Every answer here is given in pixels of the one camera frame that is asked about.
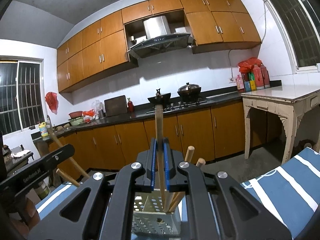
window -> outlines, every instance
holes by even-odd
[[[40,63],[0,61],[0,130],[23,130],[44,121]]]
[[[277,12],[287,39],[291,42],[291,50],[295,56],[296,68],[320,63],[319,28],[320,22],[308,0],[268,0]]]

striped cloth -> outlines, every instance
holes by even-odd
[[[290,230],[295,238],[309,222],[320,203],[320,156],[305,148],[287,163],[241,184]],[[43,219],[74,190],[64,183],[36,205]],[[181,220],[186,221],[186,204],[179,205]]]

gas stove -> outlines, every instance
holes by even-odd
[[[210,99],[207,98],[198,98],[197,101],[193,101],[193,102],[176,102],[176,103],[171,103],[169,104],[166,108],[163,109],[164,113],[168,113],[168,112],[172,112],[174,110],[179,110],[179,109],[185,109],[188,107],[192,107],[192,106],[200,106],[206,102],[208,102]],[[146,114],[153,114],[155,113],[155,109],[146,112]]]

cooking pot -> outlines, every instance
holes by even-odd
[[[183,100],[190,100],[193,98],[198,98],[200,92],[201,87],[199,85],[187,83],[179,88],[178,95],[181,96]]]
[[[160,89],[157,89],[156,96],[148,98],[148,100],[150,103],[154,105],[162,105],[163,108],[166,108],[166,106],[169,104],[170,97],[171,93],[160,94]]]

perforated metal container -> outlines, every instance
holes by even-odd
[[[132,233],[154,237],[176,237],[180,235],[179,209],[164,213],[159,189],[152,193],[136,193],[132,218]]]

